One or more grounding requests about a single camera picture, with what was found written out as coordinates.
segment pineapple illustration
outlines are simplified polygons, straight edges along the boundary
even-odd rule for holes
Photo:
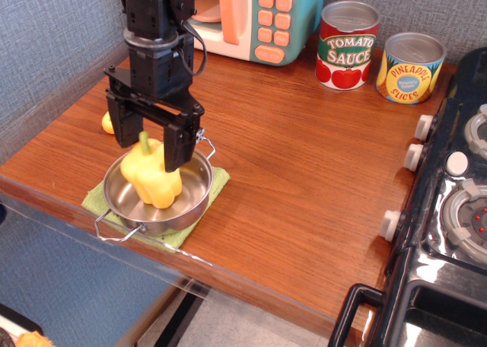
[[[379,75],[377,76],[377,90],[384,97],[389,96],[389,94],[387,93],[387,79],[386,79],[387,73],[395,65],[397,65],[397,62],[389,55],[384,53],[384,56],[382,57],[382,63],[380,66]]]
[[[430,97],[431,92],[433,92],[434,85],[436,84],[436,80],[438,79],[438,75],[440,74],[441,63],[442,62],[439,62],[438,64],[435,64],[430,68],[431,83],[429,84],[428,88],[426,88],[425,93],[419,98],[418,102],[423,102],[424,100],[427,100],[428,97]]]

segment toy microwave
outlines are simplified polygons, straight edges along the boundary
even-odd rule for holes
[[[320,24],[322,8],[323,0],[196,0],[189,22],[209,52],[286,65]],[[195,47],[202,48],[196,40]]]

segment stainless steel pot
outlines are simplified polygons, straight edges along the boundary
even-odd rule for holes
[[[216,152],[213,144],[207,138],[204,139],[211,145],[212,153],[205,157],[195,150],[191,161],[180,168],[183,190],[167,209],[145,204],[134,187],[123,178],[120,164],[128,153],[116,160],[103,180],[103,195],[110,209],[94,222],[98,239],[123,242],[137,231],[147,235],[172,234],[188,228],[201,218],[208,205],[208,195],[213,184],[213,168],[209,159]],[[105,238],[100,235],[98,223],[110,212],[117,214],[123,224],[132,229],[124,238]]]

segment tomato sauce can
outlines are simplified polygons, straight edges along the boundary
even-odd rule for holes
[[[386,41],[377,90],[386,99],[414,104],[434,90],[447,54],[445,45],[424,33],[398,33]]]
[[[360,1],[337,1],[321,12],[316,77],[327,87],[362,86],[371,67],[380,13]]]

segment stove handle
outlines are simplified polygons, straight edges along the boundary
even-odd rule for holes
[[[343,347],[345,345],[359,305],[368,304],[376,307],[377,317],[381,307],[384,305],[384,299],[385,293],[376,288],[371,288],[364,284],[353,285],[349,289],[349,293],[342,305],[335,328],[333,328],[332,335],[329,338],[328,347]]]

